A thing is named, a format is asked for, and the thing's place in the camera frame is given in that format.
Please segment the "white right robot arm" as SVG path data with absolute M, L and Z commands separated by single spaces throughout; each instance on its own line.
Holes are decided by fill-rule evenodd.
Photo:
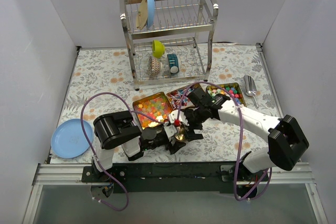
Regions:
M 249 152 L 240 159 L 237 176 L 242 180 L 251 180 L 258 172 L 273 167 L 291 171 L 309 147 L 293 116 L 281 119 L 245 106 L 239 108 L 229 96 L 219 93 L 212 97 L 202 88 L 193 90 L 187 97 L 196 107 L 183 111 L 190 126 L 202 126 L 208 119 L 217 119 L 242 125 L 267 142 L 266 148 Z

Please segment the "gold round jar lid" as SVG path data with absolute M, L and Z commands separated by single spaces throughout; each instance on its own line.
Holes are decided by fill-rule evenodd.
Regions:
M 184 127 L 181 125 L 181 126 L 178 126 L 176 128 L 177 130 L 177 133 L 174 135 L 175 139 L 179 142 L 186 142 L 187 139 L 185 137 L 185 129 Z

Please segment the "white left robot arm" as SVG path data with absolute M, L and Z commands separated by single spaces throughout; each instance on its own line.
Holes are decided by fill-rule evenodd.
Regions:
M 141 130 L 133 123 L 129 111 L 114 112 L 97 117 L 94 133 L 99 145 L 92 158 L 93 175 L 100 182 L 111 178 L 114 149 L 121 146 L 129 161 L 143 157 L 144 152 L 164 146 L 170 154 L 175 154 L 186 146 L 186 140 L 177 140 L 177 129 L 168 122 L 161 126 L 146 127 Z

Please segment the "silver metal scoop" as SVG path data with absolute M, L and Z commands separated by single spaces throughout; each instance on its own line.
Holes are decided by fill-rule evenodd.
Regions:
M 245 83 L 245 93 L 249 96 L 252 97 L 254 100 L 254 105 L 258 109 L 259 104 L 256 100 L 256 94 L 257 94 L 257 88 L 255 85 L 254 79 L 249 76 L 249 75 L 244 75 L 243 77 L 244 83 Z

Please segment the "tin with gummy candies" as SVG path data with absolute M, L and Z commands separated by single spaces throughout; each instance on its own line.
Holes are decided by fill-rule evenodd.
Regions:
M 164 122 L 173 108 L 163 92 L 139 99 L 132 103 L 135 111 L 139 111 L 152 119 Z

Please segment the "gold tin with lollipops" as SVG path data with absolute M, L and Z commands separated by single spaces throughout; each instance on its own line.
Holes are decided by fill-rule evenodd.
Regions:
M 189 100 L 189 98 L 187 96 L 194 89 L 200 88 L 201 85 L 197 83 L 197 84 L 192 85 L 190 88 L 187 88 L 187 87 L 188 86 L 184 86 L 184 87 L 181 87 L 181 88 L 178 88 L 176 90 L 173 90 L 173 91 L 170 91 L 170 92 L 166 93 L 166 97 L 168 98 L 168 101 L 170 102 L 173 110 L 178 109 L 181 97 L 183 96 L 183 93 L 185 91 L 187 91 L 187 92 L 186 92 L 185 97 L 182 99 L 181 108 L 184 109 L 184 108 L 188 108 L 188 107 L 193 106 L 193 103 Z

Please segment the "tin with star candies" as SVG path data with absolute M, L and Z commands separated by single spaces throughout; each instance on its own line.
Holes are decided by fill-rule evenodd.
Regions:
M 225 83 L 225 84 L 219 84 L 218 86 L 220 86 L 221 88 L 225 89 L 228 93 L 230 93 L 235 101 L 239 104 L 239 105 L 243 105 L 245 107 L 247 107 L 247 104 L 244 100 L 243 97 L 243 92 L 239 86 L 239 84 L 237 82 L 232 82 L 232 83 Z M 216 94 L 220 93 L 226 96 L 229 96 L 225 91 L 212 86 L 212 85 L 208 85 L 206 87 L 206 92 L 211 96 L 214 97 Z

